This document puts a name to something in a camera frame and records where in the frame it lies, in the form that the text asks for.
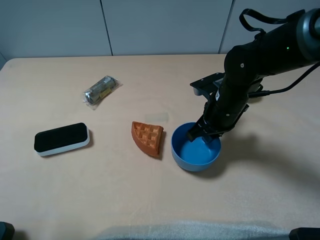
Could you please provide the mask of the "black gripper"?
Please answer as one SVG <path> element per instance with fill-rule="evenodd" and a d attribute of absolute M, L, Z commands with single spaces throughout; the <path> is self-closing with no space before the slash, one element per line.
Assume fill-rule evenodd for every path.
<path fill-rule="evenodd" d="M 205 94 L 207 102 L 204 112 L 197 122 L 187 131 L 190 142 L 202 137 L 208 147 L 219 145 L 219 137 L 231 131 L 242 114 L 248 109 L 248 93 Z"/>

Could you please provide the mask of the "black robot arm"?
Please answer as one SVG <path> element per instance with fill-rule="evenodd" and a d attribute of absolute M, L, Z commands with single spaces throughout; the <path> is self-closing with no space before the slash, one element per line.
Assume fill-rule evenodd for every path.
<path fill-rule="evenodd" d="M 239 21 L 255 32 L 254 40 L 227 53 L 224 72 L 191 83 L 194 93 L 207 100 L 202 116 L 186 134 L 191 142 L 197 138 L 210 142 L 231 131 L 250 99 L 272 94 L 262 86 L 265 77 L 303 67 L 311 73 L 320 65 L 319 9 L 273 18 L 247 8 Z"/>

